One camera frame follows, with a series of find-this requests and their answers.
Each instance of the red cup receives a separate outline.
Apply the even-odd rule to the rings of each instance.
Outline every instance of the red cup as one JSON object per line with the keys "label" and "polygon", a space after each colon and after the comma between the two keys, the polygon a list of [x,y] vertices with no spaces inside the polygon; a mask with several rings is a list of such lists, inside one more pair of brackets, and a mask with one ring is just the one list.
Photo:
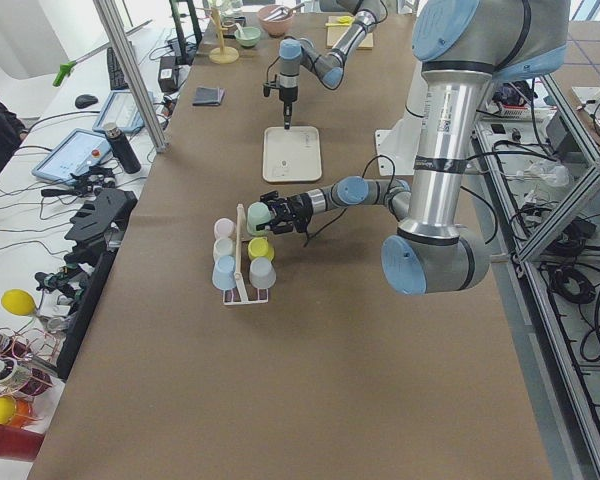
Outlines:
{"label": "red cup", "polygon": [[0,458],[33,462],[43,440],[40,433],[0,425]]}

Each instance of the bowl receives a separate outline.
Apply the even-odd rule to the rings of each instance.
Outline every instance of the bowl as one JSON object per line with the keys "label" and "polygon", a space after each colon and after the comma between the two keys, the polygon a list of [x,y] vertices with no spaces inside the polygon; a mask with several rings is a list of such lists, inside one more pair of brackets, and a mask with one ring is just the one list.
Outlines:
{"label": "bowl", "polygon": [[242,27],[242,33],[240,33],[240,30],[234,32],[236,41],[244,48],[255,47],[260,41],[261,34],[262,32],[258,27]]}
{"label": "bowl", "polygon": [[258,10],[258,21],[260,22],[262,29],[271,37],[282,37],[291,28],[295,12],[291,12],[288,17],[283,18],[282,20],[265,20],[265,18],[276,8],[280,8],[280,5],[267,5],[262,7]]}

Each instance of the green bowl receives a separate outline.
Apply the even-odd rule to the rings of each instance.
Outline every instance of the green bowl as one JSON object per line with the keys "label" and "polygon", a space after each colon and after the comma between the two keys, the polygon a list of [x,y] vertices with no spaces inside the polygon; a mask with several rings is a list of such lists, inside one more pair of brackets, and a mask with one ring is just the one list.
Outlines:
{"label": "green bowl", "polygon": [[243,35],[240,35],[240,30],[236,30],[234,35],[237,42],[244,48],[255,47],[260,41],[262,32],[258,27],[242,27]]}

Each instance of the black bottle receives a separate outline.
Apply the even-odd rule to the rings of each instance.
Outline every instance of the black bottle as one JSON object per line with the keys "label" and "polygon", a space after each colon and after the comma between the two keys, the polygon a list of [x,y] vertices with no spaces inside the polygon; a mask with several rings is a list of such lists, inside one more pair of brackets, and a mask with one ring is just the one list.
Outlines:
{"label": "black bottle", "polygon": [[104,133],[107,136],[107,141],[113,150],[113,156],[118,159],[122,169],[127,173],[136,173],[140,171],[141,165],[136,157],[135,152],[131,148],[129,139],[120,131],[115,123],[107,123],[104,125]]}

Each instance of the yellow stand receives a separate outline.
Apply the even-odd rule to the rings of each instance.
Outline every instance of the yellow stand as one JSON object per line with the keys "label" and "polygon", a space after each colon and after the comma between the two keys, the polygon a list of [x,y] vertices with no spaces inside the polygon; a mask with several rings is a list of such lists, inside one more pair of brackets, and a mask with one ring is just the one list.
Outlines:
{"label": "yellow stand", "polygon": [[235,62],[238,57],[240,57],[240,54],[235,48],[224,46],[224,37],[222,32],[226,30],[226,28],[222,28],[222,21],[220,20],[220,13],[218,13],[217,8],[211,9],[211,19],[216,26],[216,31],[218,32],[218,42],[220,42],[220,46],[211,50],[209,53],[209,58],[213,63],[219,64]]}

